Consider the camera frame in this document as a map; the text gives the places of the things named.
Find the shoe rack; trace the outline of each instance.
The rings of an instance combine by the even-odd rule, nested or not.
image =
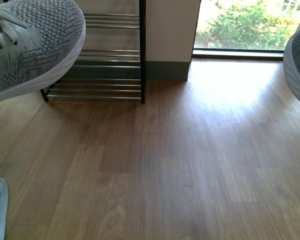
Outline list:
[[[133,31],[138,36],[138,49],[83,47],[71,69],[56,83],[41,90],[45,101],[82,99],[145,103],[146,0],[138,0],[138,5],[139,14],[84,13],[87,34],[103,30]],[[111,41],[112,36],[109,33],[109,39],[99,38],[95,44]]]

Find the chrome bar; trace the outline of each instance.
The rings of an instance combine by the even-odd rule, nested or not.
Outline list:
[[[133,84],[101,84],[101,83],[55,83],[55,86],[87,86],[87,87],[129,87],[129,88],[138,88],[140,85]]]
[[[110,17],[139,17],[139,14],[94,14],[94,13],[85,13],[85,17],[103,17],[103,16],[110,16]]]
[[[81,52],[127,52],[127,53],[140,53],[139,50],[93,50],[93,49],[82,49]]]
[[[126,100],[141,100],[141,97],[132,96],[76,96],[76,95],[47,95],[49,98],[78,98],[78,99],[126,99]]]
[[[102,65],[73,65],[76,68],[123,68],[123,69],[139,69],[140,66],[102,66]]]
[[[99,93],[99,92],[110,92],[110,93],[141,93],[141,90],[111,90],[111,89],[61,89],[51,88],[50,91],[58,92],[80,92],[80,93]]]
[[[63,81],[72,80],[84,80],[84,81],[123,81],[123,82],[140,82],[140,79],[128,79],[128,78],[64,78]]]
[[[138,55],[106,55],[106,54],[80,54],[80,57],[123,57],[123,58],[140,58]]]
[[[121,22],[121,21],[86,21],[86,24],[121,24],[121,25],[139,25],[138,22]]]
[[[139,26],[93,26],[93,25],[86,25],[87,28],[91,29],[139,29]]]

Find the tree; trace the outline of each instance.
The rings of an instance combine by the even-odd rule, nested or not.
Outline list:
[[[283,50],[291,37],[292,19],[267,14],[262,0],[254,5],[232,5],[196,34],[196,45],[223,49]]]

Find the floor plank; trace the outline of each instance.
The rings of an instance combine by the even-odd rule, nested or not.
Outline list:
[[[78,146],[49,223],[45,240],[84,239],[89,214],[93,211],[93,206],[96,206],[96,175],[103,151],[103,145],[81,144]]]
[[[127,173],[98,174],[84,240],[124,239],[128,186]]]

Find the wooden floor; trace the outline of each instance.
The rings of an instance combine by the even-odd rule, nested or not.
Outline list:
[[[282,62],[194,60],[146,104],[0,103],[6,240],[300,240],[300,103]]]

